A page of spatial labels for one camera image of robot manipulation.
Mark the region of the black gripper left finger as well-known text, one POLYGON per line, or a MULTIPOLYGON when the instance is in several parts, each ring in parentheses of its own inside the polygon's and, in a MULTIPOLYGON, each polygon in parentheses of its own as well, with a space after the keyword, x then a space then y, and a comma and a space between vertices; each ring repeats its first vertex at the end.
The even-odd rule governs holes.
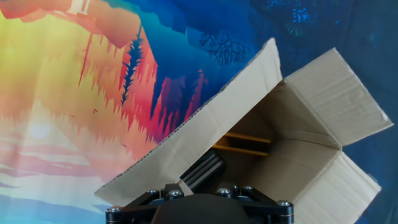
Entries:
POLYGON ((112 206, 105 211, 106 224, 128 224, 153 219, 158 208, 169 200, 192 195, 185 183, 166 184, 164 188, 150 189, 126 206, 112 206))

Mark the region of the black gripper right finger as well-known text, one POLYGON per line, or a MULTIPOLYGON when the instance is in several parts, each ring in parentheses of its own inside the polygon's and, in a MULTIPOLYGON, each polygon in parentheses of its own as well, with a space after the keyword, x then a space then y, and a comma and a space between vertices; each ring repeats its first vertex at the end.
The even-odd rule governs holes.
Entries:
POLYGON ((294 224, 292 202, 275 201, 250 185, 221 185, 215 195, 237 202, 251 223, 294 224))

